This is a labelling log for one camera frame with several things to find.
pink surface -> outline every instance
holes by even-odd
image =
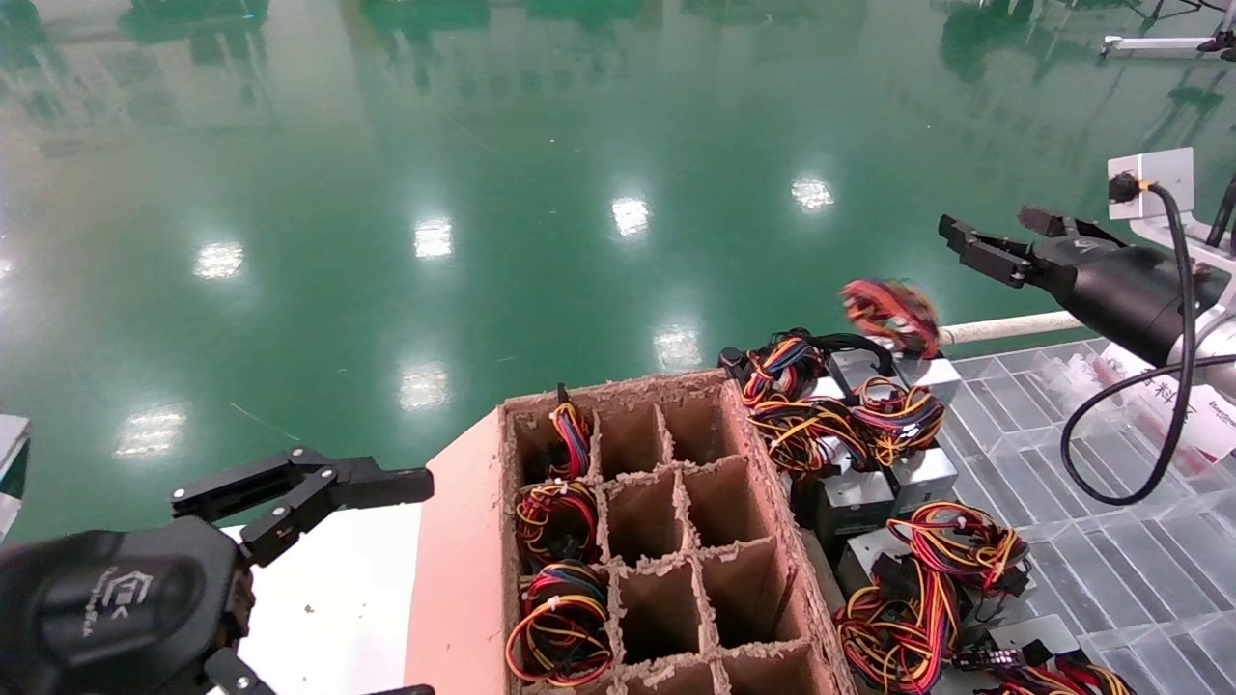
[[[429,463],[436,491],[420,523],[407,683],[439,695],[507,688],[498,432],[494,411]]]

cardboard divider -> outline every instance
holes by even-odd
[[[700,652],[700,616],[687,563],[620,576],[618,600],[624,611],[619,618],[624,664]]]
[[[682,471],[690,500],[688,518],[701,548],[729,545],[770,535],[768,522],[751,497],[754,480],[744,456]]]
[[[609,487],[606,542],[613,560],[635,566],[682,549],[684,524],[674,508],[674,471]]]
[[[802,582],[813,579],[810,571],[785,568],[776,550],[775,542],[753,543],[733,555],[702,560],[703,587],[716,612],[722,647],[803,636],[790,601],[802,591]]]
[[[733,695],[823,695],[834,676],[808,644],[735,652],[722,662]]]
[[[660,446],[656,404],[639,403],[629,409],[607,412],[598,418],[601,430],[601,476],[613,480],[624,472],[649,472],[667,461]]]
[[[660,669],[627,679],[627,695],[712,695],[721,693],[713,684],[712,667],[696,662]]]
[[[661,411],[672,439],[674,460],[702,465],[738,454],[722,416],[719,386],[661,403]]]
[[[848,675],[834,674],[848,668],[776,469],[726,375],[658,375],[571,398],[593,425],[581,481],[597,498],[592,566],[608,581],[614,664],[575,689],[508,674],[504,694],[853,695]],[[517,563],[514,501],[543,482],[528,476],[557,441],[555,403],[541,393],[501,409],[507,634],[531,580]]]
[[[555,688],[548,683],[538,683],[535,685],[525,685],[520,695],[561,695],[562,693],[570,693],[571,695],[618,695],[612,690],[614,680],[613,672],[609,672],[592,683],[585,683],[578,688],[565,689]]]

white label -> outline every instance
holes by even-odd
[[[1100,355],[1103,364],[1096,365],[1099,378],[1110,385],[1130,376],[1147,372],[1152,367],[1124,348],[1111,344]],[[1151,425],[1153,432],[1138,422],[1137,427],[1156,443],[1163,440],[1167,423],[1172,419],[1175,393],[1180,383],[1172,376],[1148,378],[1137,386],[1130,386],[1122,393],[1136,394],[1145,399],[1149,413],[1157,420]],[[1236,408],[1219,394],[1217,391],[1203,383],[1194,383],[1189,394],[1189,416],[1184,420],[1182,445],[1195,446],[1211,463],[1226,456],[1236,449]]]

black connector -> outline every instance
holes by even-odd
[[[1042,639],[1036,639],[1021,648],[1021,655],[1027,664],[1038,668],[1052,660],[1056,654],[1043,644]]]
[[[959,652],[949,662],[958,670],[1016,669],[1026,665],[1021,649],[989,649]]]
[[[1028,585],[1030,573],[1022,570],[1021,568],[1009,568],[1000,576],[1000,580],[993,585],[993,589],[1000,591],[1001,594],[1021,596]]]
[[[747,380],[751,377],[750,360],[738,348],[722,348],[721,354],[717,355],[717,366],[723,367],[729,378],[738,382],[738,386],[744,386]]]
[[[1141,182],[1128,172],[1119,173],[1107,179],[1107,199],[1112,203],[1127,203],[1141,193]]]
[[[918,570],[915,569],[915,560],[911,555],[902,555],[900,559],[891,558],[881,553],[871,565],[871,576],[880,587],[880,595],[886,599],[904,599],[915,601],[918,599]]]

white mounting plate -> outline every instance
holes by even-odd
[[[1167,188],[1175,198],[1180,213],[1193,210],[1193,147],[1107,160],[1109,179],[1125,172]],[[1110,203],[1107,205],[1107,215],[1114,220],[1158,218],[1166,214],[1163,200],[1158,195],[1146,193],[1128,203]]]

